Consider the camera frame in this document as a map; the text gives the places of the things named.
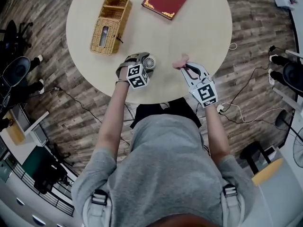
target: desk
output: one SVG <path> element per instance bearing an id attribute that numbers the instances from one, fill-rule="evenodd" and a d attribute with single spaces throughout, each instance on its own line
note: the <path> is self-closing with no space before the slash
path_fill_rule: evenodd
<path id="1" fill-rule="evenodd" d="M 42 147 L 48 141 L 39 125 L 48 114 L 46 112 L 31 124 L 20 105 L 16 105 L 7 113 L 6 116 L 15 122 L 10 128 L 3 129 L 0 137 L 21 165 L 36 146 Z"/>
<path id="2" fill-rule="evenodd" d="M 103 56 L 89 50 L 95 23 L 104 0 L 73 0 L 66 24 L 71 57 L 84 78 L 112 96 L 115 71 L 128 55 L 152 53 L 157 68 L 147 87 L 129 90 L 126 101 L 154 104 L 188 94 L 182 73 L 172 68 L 182 53 L 205 66 L 213 75 L 221 66 L 232 38 L 232 17 L 227 0 L 187 0 L 172 21 L 142 7 L 143 0 L 130 0 L 123 44 L 117 54 Z"/>

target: gray t-shirt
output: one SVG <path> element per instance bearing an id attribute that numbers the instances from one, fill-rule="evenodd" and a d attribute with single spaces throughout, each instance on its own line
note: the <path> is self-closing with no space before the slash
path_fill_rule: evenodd
<path id="1" fill-rule="evenodd" d="M 86 199 L 102 188 L 112 200 L 113 227 L 143 227 L 175 214 L 201 216 L 221 226 L 226 181 L 243 195 L 245 216 L 250 212 L 252 180 L 233 156 L 226 156 L 217 168 L 192 120 L 149 116 L 134 128 L 131 146 L 132 152 L 118 167 L 107 148 L 94 151 L 71 190 L 81 216 Z"/>

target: power strip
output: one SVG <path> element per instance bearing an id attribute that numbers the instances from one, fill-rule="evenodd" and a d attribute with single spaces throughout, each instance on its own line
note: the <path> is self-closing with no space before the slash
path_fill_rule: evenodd
<path id="1" fill-rule="evenodd" d="M 218 112 L 218 113 L 221 113 L 221 112 L 223 111 L 223 109 L 224 109 L 224 106 L 223 106 L 223 105 L 219 104 L 219 105 L 217 106 L 217 112 Z"/>

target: strap buckle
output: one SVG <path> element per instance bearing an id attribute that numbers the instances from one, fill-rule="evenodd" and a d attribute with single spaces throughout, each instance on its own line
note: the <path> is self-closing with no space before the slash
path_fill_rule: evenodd
<path id="1" fill-rule="evenodd" d="M 108 194 L 105 191 L 101 189 L 96 189 L 94 191 L 94 194 L 91 196 L 91 202 L 94 204 L 106 206 L 107 198 Z"/>
<path id="2" fill-rule="evenodd" d="M 238 195 L 237 188 L 230 183 L 223 187 L 223 193 L 226 198 Z"/>

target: white tabletop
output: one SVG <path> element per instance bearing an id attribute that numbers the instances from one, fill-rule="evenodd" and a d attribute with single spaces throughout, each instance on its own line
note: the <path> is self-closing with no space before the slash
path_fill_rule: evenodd
<path id="1" fill-rule="evenodd" d="M 104 0 L 73 0 L 66 24 L 71 57 L 84 78 L 112 96 L 115 71 L 128 55 L 152 53 L 157 68 L 147 87 L 132 90 L 126 101 L 136 104 L 168 102 L 188 94 L 182 73 L 172 62 L 187 53 L 213 75 L 221 66 L 231 42 L 232 16 L 227 0 L 187 0 L 172 21 L 144 8 L 143 0 L 130 0 L 123 44 L 110 56 L 90 52 L 95 23 Z"/>

